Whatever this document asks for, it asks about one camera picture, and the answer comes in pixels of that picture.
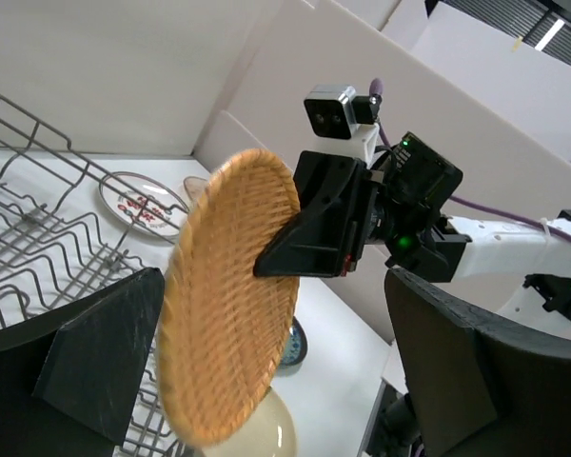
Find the cream plate with green brushstroke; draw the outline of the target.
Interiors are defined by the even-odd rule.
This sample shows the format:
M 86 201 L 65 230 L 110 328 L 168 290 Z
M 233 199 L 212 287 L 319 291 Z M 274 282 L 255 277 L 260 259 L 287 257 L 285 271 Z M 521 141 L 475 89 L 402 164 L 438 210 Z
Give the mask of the cream plate with green brushstroke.
M 222 443 L 195 450 L 192 456 L 295 457 L 298 439 L 286 403 L 270 387 L 244 425 Z

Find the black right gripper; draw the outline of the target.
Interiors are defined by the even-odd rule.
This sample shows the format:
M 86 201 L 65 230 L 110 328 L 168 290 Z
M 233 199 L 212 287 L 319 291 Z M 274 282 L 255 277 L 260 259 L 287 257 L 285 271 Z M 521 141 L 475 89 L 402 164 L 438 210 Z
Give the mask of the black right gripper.
M 373 185 L 365 241 L 386 247 L 388 268 L 405 268 L 429 283 L 450 282 L 471 238 L 452 228 L 442 209 L 463 181 L 463 171 L 410 131 L 371 169 L 383 177 Z M 323 208 L 349 202 L 363 172 L 361 159 L 304 150 L 294 171 L 302 211 L 263 249 L 254 275 L 345 276 L 357 221 L 339 209 Z

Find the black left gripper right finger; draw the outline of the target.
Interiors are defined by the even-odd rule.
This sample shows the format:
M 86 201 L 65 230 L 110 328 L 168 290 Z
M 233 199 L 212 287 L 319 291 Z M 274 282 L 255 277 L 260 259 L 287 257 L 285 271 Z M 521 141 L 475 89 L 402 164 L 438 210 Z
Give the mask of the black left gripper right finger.
M 571 340 L 403 269 L 384 292 L 429 456 L 571 456 Z

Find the orange woven bamboo plate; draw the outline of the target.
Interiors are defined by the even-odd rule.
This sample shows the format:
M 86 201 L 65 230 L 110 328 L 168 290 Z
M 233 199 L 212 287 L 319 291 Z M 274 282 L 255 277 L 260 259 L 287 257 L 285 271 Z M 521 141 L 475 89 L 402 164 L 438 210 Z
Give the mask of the orange woven bamboo plate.
M 285 163 L 269 150 L 246 149 L 212 174 L 180 230 L 155 360 L 167 421 L 190 446 L 223 442 L 266 396 L 300 281 L 258 278 L 253 267 L 299 210 Z

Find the yellow plate with brown rim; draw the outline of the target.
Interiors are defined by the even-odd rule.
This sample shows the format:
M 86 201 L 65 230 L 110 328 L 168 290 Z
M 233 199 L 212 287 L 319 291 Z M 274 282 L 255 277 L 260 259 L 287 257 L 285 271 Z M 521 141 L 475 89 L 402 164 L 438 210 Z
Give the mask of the yellow plate with brown rim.
M 198 176 L 187 176 L 183 180 L 183 190 L 191 203 L 195 203 L 207 186 L 207 179 Z

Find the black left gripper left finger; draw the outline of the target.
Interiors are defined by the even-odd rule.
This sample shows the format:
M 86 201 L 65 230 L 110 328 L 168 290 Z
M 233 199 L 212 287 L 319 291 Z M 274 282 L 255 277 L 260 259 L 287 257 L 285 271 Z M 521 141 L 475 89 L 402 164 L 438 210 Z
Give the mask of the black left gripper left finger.
M 0 456 L 110 456 L 124 443 L 164 286 L 144 268 L 0 329 Z

